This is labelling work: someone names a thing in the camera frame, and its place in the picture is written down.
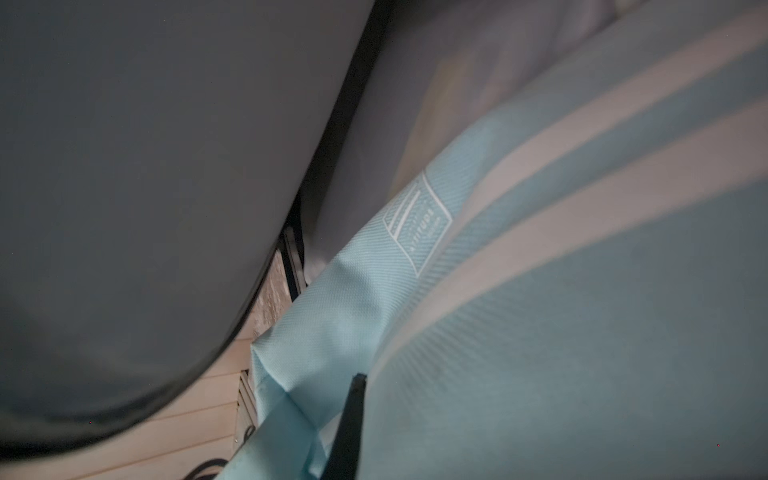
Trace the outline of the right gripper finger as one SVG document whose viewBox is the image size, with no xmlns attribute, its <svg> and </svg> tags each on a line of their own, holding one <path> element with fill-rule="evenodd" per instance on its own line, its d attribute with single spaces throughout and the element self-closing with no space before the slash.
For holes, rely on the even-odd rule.
<svg viewBox="0 0 768 480">
<path fill-rule="evenodd" d="M 366 386 L 367 376 L 365 374 L 358 373 L 353 377 L 330 456 L 321 476 L 322 480 L 353 480 L 356 478 Z"/>
</svg>

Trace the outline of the light teal pencil pouch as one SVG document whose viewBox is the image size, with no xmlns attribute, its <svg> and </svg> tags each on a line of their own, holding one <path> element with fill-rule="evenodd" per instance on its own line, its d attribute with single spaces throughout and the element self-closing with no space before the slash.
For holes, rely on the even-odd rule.
<svg viewBox="0 0 768 480">
<path fill-rule="evenodd" d="M 650 1 L 458 136 L 252 346 L 224 479 L 767 475 L 767 5 Z"/>
</svg>

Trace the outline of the navy blue student backpack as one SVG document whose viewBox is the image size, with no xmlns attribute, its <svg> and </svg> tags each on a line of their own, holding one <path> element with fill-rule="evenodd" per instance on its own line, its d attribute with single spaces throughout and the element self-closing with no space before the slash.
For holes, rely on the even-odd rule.
<svg viewBox="0 0 768 480">
<path fill-rule="evenodd" d="M 437 143 L 622 1 L 5 1 L 1 462 L 114 438 L 234 340 L 295 208 L 328 256 Z"/>
</svg>

